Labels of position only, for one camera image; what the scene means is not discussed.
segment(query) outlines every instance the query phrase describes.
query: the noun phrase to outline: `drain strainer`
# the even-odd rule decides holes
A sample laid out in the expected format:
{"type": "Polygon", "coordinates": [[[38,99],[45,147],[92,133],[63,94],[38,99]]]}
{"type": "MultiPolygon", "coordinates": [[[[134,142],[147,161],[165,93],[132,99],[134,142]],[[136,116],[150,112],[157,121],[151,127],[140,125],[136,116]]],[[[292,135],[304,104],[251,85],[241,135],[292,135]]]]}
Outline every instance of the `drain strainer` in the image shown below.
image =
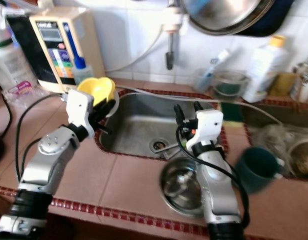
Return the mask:
{"type": "Polygon", "coordinates": [[[169,146],[170,143],[162,138],[156,138],[153,139],[152,141],[150,141],[149,143],[149,149],[155,153],[155,151],[166,148],[167,146],[169,146]]]}

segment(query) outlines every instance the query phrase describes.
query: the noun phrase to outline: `pink tile countertop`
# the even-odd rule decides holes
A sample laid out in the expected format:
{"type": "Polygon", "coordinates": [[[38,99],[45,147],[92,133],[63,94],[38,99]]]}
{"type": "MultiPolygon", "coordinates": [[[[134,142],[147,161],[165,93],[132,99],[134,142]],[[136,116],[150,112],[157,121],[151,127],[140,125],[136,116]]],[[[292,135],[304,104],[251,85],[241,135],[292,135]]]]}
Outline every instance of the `pink tile countertop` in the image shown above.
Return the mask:
{"type": "MultiPolygon", "coordinates": [[[[130,87],[192,92],[186,85],[115,80],[130,87]]],[[[14,141],[23,109],[12,107],[13,123],[4,138],[7,152],[0,161],[0,194],[8,199],[18,183],[14,169],[14,141]]],[[[8,122],[8,112],[0,97],[0,133],[8,122]]],[[[48,99],[29,111],[20,135],[20,156],[24,148],[67,124],[65,104],[48,99]]],[[[235,163],[247,148],[248,137],[242,128],[224,125],[229,154],[235,163]]],[[[33,147],[30,159],[36,151],[33,147]]],[[[94,223],[116,226],[152,235],[182,239],[206,239],[203,219],[182,216],[170,209],[160,196],[159,175],[165,162],[102,152],[93,139],[86,139],[68,163],[55,194],[51,213],[94,223]]],[[[283,178],[264,191],[250,196],[251,223],[245,230],[248,239],[308,240],[308,182],[283,178]]]]}

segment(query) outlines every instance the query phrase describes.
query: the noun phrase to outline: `green sponge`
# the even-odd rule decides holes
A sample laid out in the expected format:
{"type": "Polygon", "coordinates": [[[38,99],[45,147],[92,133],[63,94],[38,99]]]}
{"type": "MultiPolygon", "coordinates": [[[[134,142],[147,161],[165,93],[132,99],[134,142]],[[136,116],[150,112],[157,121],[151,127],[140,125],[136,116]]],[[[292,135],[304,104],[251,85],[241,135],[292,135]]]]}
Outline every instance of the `green sponge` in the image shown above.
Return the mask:
{"type": "Polygon", "coordinates": [[[221,111],[224,114],[224,121],[244,122],[244,118],[240,109],[240,106],[233,103],[221,102],[221,111]]]}

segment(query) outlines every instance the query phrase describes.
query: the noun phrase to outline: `white tile wall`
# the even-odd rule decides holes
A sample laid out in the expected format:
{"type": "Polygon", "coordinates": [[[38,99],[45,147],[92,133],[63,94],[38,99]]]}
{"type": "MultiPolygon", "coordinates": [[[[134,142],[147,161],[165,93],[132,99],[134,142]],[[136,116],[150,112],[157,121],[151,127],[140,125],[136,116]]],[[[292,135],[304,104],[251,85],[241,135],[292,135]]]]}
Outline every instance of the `white tile wall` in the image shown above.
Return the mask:
{"type": "MultiPolygon", "coordinates": [[[[162,9],[168,0],[54,0],[57,6],[85,6],[93,10],[96,31],[106,69],[116,69],[135,59],[158,34],[162,9]]],[[[278,34],[287,37],[290,61],[285,70],[308,56],[308,0],[295,0],[278,34]]],[[[225,69],[246,70],[253,50],[269,37],[209,36],[192,27],[175,37],[175,65],[165,65],[168,36],[163,33],[152,50],[131,66],[109,72],[113,78],[190,84],[189,75],[207,68],[211,58],[230,48],[232,57],[225,69]]]]}

